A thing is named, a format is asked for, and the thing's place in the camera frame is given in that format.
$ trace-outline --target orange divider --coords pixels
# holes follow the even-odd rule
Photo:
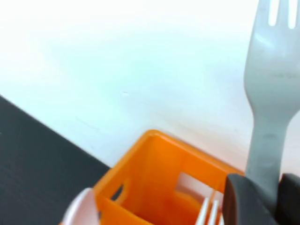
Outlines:
[[[201,205],[175,190],[181,172],[222,193],[229,173],[242,174],[186,143],[147,131],[94,186],[101,225],[194,225]]]

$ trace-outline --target dark countertop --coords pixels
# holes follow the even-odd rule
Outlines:
[[[0,225],[58,224],[108,170],[0,97]]]

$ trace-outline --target gray plastic fork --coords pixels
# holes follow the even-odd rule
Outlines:
[[[300,109],[300,0],[294,29],[288,28],[289,1],[281,0],[275,26],[270,0],[260,0],[245,67],[245,90],[254,128],[245,176],[274,212],[287,127]]]

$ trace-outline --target white wall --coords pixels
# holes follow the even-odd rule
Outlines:
[[[243,69],[257,0],[6,1],[0,94],[114,165],[147,129],[244,169]],[[283,171],[300,174],[300,116]]]

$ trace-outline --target fork tine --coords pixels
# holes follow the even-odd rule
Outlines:
[[[270,0],[259,0],[255,17],[256,24],[269,23]]]
[[[220,216],[220,220],[219,220],[219,224],[218,225],[224,225],[223,215]]]
[[[215,223],[216,223],[217,214],[218,214],[218,204],[219,204],[219,201],[214,200],[211,211],[210,211],[210,219],[208,221],[208,225],[215,225]]]
[[[207,216],[209,203],[210,203],[210,199],[205,198],[204,201],[203,201],[203,204],[201,206],[201,210],[200,210],[198,219],[196,221],[196,225],[204,225],[205,219],[206,219],[206,216]]]
[[[280,0],[276,24],[287,26],[289,20],[289,0]]]

